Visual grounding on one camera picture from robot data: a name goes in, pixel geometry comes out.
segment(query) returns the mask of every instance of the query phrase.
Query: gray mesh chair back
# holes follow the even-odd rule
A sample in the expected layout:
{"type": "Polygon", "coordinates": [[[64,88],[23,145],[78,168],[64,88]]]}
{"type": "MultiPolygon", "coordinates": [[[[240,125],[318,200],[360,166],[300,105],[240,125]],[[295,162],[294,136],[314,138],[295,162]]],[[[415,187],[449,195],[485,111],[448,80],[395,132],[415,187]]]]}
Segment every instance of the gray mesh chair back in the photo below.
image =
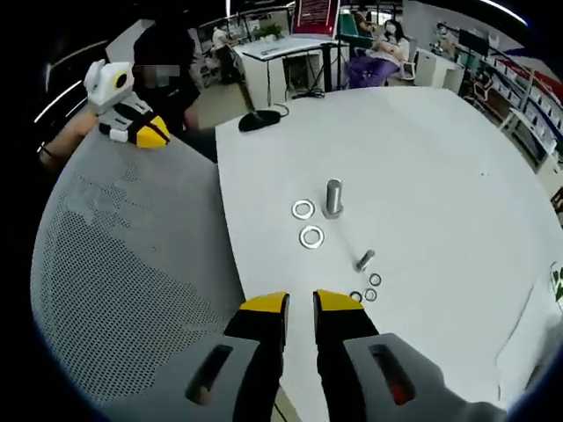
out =
{"type": "Polygon", "coordinates": [[[243,301],[214,164],[176,138],[143,150],[92,131],[46,205],[33,317],[93,404],[147,389],[156,369],[243,301]]]}

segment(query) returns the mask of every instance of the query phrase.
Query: black shirt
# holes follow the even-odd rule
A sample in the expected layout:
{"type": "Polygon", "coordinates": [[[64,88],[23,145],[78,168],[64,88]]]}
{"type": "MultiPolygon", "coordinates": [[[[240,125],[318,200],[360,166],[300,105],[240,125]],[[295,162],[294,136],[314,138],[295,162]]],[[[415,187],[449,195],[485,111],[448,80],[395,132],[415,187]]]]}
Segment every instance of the black shirt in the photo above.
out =
{"type": "Polygon", "coordinates": [[[169,86],[158,88],[146,88],[142,82],[135,80],[134,91],[162,117],[168,130],[175,135],[184,130],[184,111],[200,96],[200,91],[189,75],[181,76],[169,86]]]}

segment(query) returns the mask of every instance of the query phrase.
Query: metal cylinder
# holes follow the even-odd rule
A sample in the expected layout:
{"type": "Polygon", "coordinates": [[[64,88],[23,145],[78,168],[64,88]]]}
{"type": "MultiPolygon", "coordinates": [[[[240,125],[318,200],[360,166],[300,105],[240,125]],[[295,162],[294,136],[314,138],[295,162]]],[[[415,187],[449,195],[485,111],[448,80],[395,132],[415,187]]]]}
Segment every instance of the metal cylinder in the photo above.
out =
{"type": "Polygon", "coordinates": [[[358,271],[365,271],[365,269],[368,267],[369,262],[376,256],[376,252],[372,251],[371,249],[369,251],[367,251],[362,259],[360,259],[356,265],[355,265],[355,269],[358,271]]]}
{"type": "Polygon", "coordinates": [[[333,178],[326,184],[325,217],[336,218],[342,213],[342,182],[333,178]]]}

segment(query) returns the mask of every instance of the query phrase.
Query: purple pants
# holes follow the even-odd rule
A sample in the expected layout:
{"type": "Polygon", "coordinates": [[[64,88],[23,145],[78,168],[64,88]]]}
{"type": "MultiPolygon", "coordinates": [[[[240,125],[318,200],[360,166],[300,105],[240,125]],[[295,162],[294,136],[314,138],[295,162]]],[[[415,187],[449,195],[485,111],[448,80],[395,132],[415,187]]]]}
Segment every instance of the purple pants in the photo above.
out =
{"type": "Polygon", "coordinates": [[[383,86],[385,80],[398,71],[398,66],[388,60],[376,59],[367,55],[357,57],[348,64],[347,68],[350,89],[383,86]]]}

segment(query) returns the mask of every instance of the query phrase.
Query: computer mouse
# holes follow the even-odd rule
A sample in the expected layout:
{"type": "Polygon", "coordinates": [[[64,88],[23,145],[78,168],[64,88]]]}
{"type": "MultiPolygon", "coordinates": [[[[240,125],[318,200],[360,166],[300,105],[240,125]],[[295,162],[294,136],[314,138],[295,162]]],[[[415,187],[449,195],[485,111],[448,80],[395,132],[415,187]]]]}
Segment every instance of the computer mouse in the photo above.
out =
{"type": "Polygon", "coordinates": [[[258,110],[244,116],[238,123],[238,130],[241,132],[251,132],[262,129],[263,127],[279,123],[281,118],[282,115],[274,110],[258,110]]]}

